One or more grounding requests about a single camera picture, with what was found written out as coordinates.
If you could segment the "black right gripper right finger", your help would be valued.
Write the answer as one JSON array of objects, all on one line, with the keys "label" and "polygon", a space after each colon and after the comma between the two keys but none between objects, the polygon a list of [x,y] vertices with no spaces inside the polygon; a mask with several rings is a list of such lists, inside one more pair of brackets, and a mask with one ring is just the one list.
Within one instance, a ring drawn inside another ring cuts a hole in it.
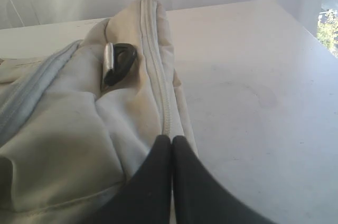
[{"label": "black right gripper right finger", "polygon": [[172,156],[177,223],[269,223],[214,179],[184,136],[173,138]]}]

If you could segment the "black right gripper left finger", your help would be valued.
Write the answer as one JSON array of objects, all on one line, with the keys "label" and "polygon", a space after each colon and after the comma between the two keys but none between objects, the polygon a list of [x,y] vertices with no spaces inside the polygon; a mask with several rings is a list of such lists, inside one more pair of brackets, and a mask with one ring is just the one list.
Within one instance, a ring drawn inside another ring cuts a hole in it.
[{"label": "black right gripper left finger", "polygon": [[93,215],[93,222],[169,223],[171,183],[171,141],[159,135],[139,170]]}]

